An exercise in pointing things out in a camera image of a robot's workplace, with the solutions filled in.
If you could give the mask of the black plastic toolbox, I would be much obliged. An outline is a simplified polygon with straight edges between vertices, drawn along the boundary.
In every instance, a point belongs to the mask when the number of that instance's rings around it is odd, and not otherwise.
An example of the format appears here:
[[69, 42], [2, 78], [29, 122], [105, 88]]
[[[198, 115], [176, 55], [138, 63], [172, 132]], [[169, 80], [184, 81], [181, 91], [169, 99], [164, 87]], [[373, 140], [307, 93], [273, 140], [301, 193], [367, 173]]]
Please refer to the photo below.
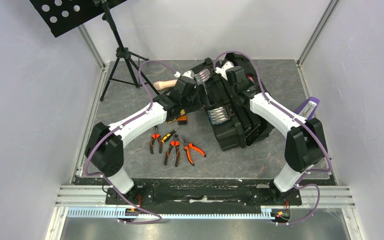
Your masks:
[[246, 109], [234, 96], [233, 88], [215, 72], [216, 67], [221, 67], [226, 61], [244, 68], [252, 81], [257, 80], [251, 61], [238, 53], [228, 53], [216, 63], [206, 58], [191, 68], [198, 85], [200, 103], [222, 151], [249, 147], [269, 137], [274, 130], [266, 120]]

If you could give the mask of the orange cutting pliers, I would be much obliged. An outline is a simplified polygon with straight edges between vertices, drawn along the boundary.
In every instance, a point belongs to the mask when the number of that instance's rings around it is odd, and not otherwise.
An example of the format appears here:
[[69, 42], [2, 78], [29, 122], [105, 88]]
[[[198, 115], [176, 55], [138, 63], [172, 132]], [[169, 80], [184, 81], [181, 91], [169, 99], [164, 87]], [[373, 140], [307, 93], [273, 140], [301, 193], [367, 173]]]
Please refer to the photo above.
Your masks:
[[195, 162], [193, 161], [193, 159], [191, 157], [191, 150], [194, 150], [194, 151], [200, 153], [204, 158], [207, 157], [207, 154], [201, 148], [197, 147], [192, 142], [188, 141], [184, 136], [179, 134], [178, 139], [184, 145], [183, 149], [186, 152], [186, 157], [192, 166], [195, 166]]

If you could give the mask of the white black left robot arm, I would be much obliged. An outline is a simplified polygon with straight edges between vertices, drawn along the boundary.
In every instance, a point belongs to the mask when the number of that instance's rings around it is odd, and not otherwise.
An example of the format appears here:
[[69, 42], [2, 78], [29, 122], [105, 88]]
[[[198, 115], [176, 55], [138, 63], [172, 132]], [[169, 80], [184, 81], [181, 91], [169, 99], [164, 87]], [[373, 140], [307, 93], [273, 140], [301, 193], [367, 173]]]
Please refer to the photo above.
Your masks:
[[97, 123], [90, 134], [84, 155], [85, 175], [89, 176], [89, 164], [93, 164], [114, 188], [124, 204], [132, 204], [137, 198], [134, 181], [124, 168], [124, 148], [150, 128], [171, 122], [198, 107], [198, 84], [193, 77], [181, 75], [174, 87], [157, 95], [143, 109], [118, 122], [105, 125]]

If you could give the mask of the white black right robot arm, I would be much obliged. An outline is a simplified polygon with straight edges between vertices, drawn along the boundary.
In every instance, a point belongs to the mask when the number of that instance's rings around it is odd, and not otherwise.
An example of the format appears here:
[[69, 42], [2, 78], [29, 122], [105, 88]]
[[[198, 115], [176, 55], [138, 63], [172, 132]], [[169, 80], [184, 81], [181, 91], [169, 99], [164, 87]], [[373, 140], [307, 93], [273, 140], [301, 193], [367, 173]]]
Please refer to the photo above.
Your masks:
[[240, 66], [227, 63], [217, 67], [217, 74], [233, 88], [242, 106], [263, 118], [285, 138], [284, 167], [270, 182], [269, 199], [282, 204], [289, 198], [289, 191], [298, 188], [305, 174], [326, 159], [330, 172], [332, 164], [328, 154], [323, 125], [317, 118], [307, 119], [276, 101], [262, 86], [260, 78], [250, 80]]

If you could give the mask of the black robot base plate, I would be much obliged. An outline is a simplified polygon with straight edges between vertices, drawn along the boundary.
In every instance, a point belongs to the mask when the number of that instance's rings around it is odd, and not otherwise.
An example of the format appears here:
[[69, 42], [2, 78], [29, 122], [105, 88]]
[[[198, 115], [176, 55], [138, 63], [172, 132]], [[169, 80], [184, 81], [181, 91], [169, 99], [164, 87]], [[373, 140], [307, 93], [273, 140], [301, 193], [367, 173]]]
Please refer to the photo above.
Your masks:
[[268, 179], [135, 178], [126, 194], [156, 214], [257, 214], [262, 206], [302, 205], [296, 189], [275, 193]]

